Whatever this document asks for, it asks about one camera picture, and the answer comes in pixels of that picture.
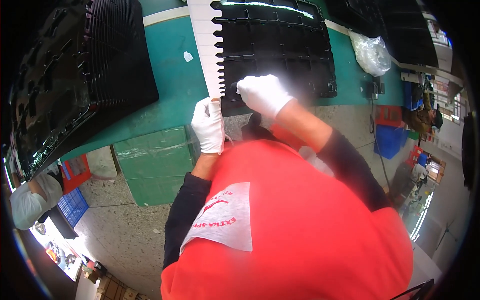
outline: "factory floor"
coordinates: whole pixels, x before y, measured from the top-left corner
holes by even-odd
[[[380,157],[373,152],[374,137],[369,129],[371,109],[371,106],[328,106],[312,108],[311,111],[348,138],[383,187],[386,179]],[[240,129],[249,117],[225,118],[227,135],[240,140]],[[262,125],[268,128],[269,123],[264,120]],[[393,178],[398,165],[407,159],[413,144],[414,141],[408,139],[394,158],[384,159],[389,179]],[[86,248],[85,254],[101,262],[127,286],[151,300],[161,299],[163,230],[170,205],[139,208],[122,174],[114,183],[89,180],[80,190],[90,206],[75,227]]]

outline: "person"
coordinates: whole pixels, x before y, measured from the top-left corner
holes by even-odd
[[[220,102],[198,102],[192,127],[202,153],[165,225],[162,299],[385,300],[404,292],[412,245],[365,159],[275,76],[245,77],[237,89],[335,177],[277,141],[224,148]]]
[[[439,111],[440,105],[437,104],[437,109],[433,110],[430,101],[423,101],[423,107],[422,110],[416,109],[414,111],[402,107],[403,122],[420,133],[427,133],[432,126],[440,129],[444,123],[442,113]]]
[[[12,217],[15,227],[28,230],[44,213],[55,207],[63,196],[63,179],[59,172],[41,173],[26,184],[18,180],[14,158],[11,157],[10,170],[16,190],[10,196]]]
[[[428,176],[427,168],[425,168],[421,164],[415,164],[415,166],[412,169],[412,175],[411,175],[412,181],[417,183],[420,180],[420,178],[427,178],[427,176]]]

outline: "red logo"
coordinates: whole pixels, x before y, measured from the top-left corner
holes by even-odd
[[[217,201],[213,202],[212,204],[205,206],[205,209],[204,209],[204,212],[202,213],[202,216],[204,215],[204,213],[205,213],[207,210],[209,210],[210,208],[212,208],[212,207],[213,207],[215,204],[217,204],[217,203],[227,203],[227,204],[228,204],[227,201],[224,201],[224,200],[222,200],[222,199],[218,199]]]

